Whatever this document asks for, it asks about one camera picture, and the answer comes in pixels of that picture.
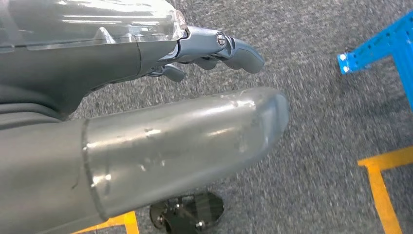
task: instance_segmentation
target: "screw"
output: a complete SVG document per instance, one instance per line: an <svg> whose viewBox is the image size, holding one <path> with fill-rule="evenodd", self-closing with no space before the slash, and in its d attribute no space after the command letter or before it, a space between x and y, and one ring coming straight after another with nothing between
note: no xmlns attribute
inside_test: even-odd
<svg viewBox="0 0 413 234"><path fill-rule="evenodd" d="M340 59L341 59L341 61L346 60L346 58L347 58L347 57L346 57L346 55L344 55L344 54L343 54L343 55L340 55Z"/></svg>
<svg viewBox="0 0 413 234"><path fill-rule="evenodd" d="M199 223L195 224L196 229L202 230L202 227L205 226L205 223L201 220Z"/></svg>
<svg viewBox="0 0 413 234"><path fill-rule="evenodd" d="M225 36L222 35L222 34L218 34L218 36L217 36L217 42L218 42L218 44L219 44L219 46L220 46L221 48L224 48L224 47L225 47L225 44L226 44Z"/></svg>
<svg viewBox="0 0 413 234"><path fill-rule="evenodd" d="M164 222L164 218L162 216L159 216L158 217L158 222L162 224Z"/></svg>

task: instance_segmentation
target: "clear plastic shell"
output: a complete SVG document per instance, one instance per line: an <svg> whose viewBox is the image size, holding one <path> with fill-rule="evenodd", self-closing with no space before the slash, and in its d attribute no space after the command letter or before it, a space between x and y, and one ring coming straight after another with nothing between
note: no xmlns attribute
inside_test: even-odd
<svg viewBox="0 0 413 234"><path fill-rule="evenodd" d="M186 29L165 0L6 0L0 10L3 52L178 40Z"/></svg>

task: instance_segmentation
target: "yellow floor tape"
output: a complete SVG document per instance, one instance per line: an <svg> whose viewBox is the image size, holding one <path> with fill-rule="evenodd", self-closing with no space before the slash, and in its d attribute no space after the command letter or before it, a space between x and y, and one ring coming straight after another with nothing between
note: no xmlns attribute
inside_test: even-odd
<svg viewBox="0 0 413 234"><path fill-rule="evenodd" d="M386 234L402 234L402 230L387 193L381 171L410 163L413 163L413 147L358 161L358 165L366 167L369 173L375 208Z"/></svg>
<svg viewBox="0 0 413 234"><path fill-rule="evenodd" d="M127 234L139 234L138 221L136 220L136 214L134 211L131 211L129 213L126 213L126 214L123 214L123 215L120 215L114 218L110 218L108 221L104 223L98 224L90 228L83 229L74 234L80 234L84 232L96 231L99 229L104 229L104 228L109 228L109 227L114 227L114 226L123 226L123 225L125 225Z"/></svg>

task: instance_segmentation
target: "robotic arm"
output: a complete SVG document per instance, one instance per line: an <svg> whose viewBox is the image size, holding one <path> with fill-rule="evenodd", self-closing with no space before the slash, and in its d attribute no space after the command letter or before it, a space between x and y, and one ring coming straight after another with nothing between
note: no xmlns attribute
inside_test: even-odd
<svg viewBox="0 0 413 234"><path fill-rule="evenodd" d="M281 137L271 88L64 121L106 84L165 75L173 62L256 73L262 57L186 26L163 0L0 2L0 232L69 233L251 165Z"/></svg>

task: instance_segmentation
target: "blue metal frame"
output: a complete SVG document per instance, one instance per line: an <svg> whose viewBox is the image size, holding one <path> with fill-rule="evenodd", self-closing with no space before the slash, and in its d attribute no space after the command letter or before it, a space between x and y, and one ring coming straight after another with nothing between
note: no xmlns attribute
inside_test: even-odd
<svg viewBox="0 0 413 234"><path fill-rule="evenodd" d="M364 70L392 55L413 110L413 10L355 50L337 55L342 74Z"/></svg>

